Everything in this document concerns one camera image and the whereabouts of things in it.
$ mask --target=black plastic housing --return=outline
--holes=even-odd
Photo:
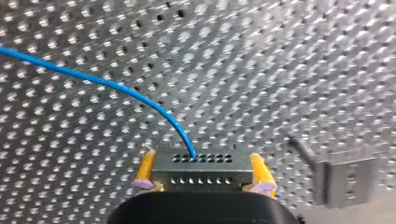
[[[276,200],[247,192],[153,192],[122,203],[107,224],[296,224]]]

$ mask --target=blue cable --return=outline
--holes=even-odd
[[[153,109],[157,110],[158,113],[160,113],[162,116],[164,116],[175,127],[178,134],[180,134],[181,138],[183,139],[184,144],[187,147],[187,150],[190,153],[190,156],[192,158],[196,158],[197,155],[196,155],[196,152],[194,149],[194,145],[192,144],[190,138],[185,133],[184,129],[177,122],[177,120],[174,117],[172,117],[172,115],[168,114],[168,112],[164,108],[162,108],[157,102],[149,99],[147,96],[141,94],[140,92],[131,90],[125,86],[122,86],[121,84],[119,84],[117,82],[108,81],[108,80],[102,79],[100,77],[95,77],[93,75],[89,75],[89,74],[80,72],[76,69],[61,67],[54,63],[49,63],[47,61],[38,59],[38,58],[30,56],[28,54],[17,52],[16,50],[13,50],[13,49],[8,49],[8,48],[0,46],[0,54],[4,54],[8,57],[18,59],[20,61],[26,61],[28,63],[35,64],[37,66],[45,67],[45,68],[48,68],[49,70],[65,74],[70,77],[76,77],[76,78],[80,78],[80,79],[89,80],[92,83],[109,87],[111,89],[123,92],[125,94],[128,94],[128,95],[136,98],[137,100],[139,100],[139,101],[145,103],[146,105],[149,105]]]

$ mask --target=yellow plastic tab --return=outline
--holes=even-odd
[[[265,165],[264,160],[258,153],[250,155],[250,161],[253,166],[254,178],[259,182],[272,182],[275,183],[274,177],[271,175],[268,167]],[[271,190],[271,198],[275,197],[275,191]]]
[[[152,164],[154,163],[155,154],[156,151],[153,149],[150,149],[148,152],[146,152],[140,165],[139,171],[137,172],[136,179],[150,180],[151,168]]]

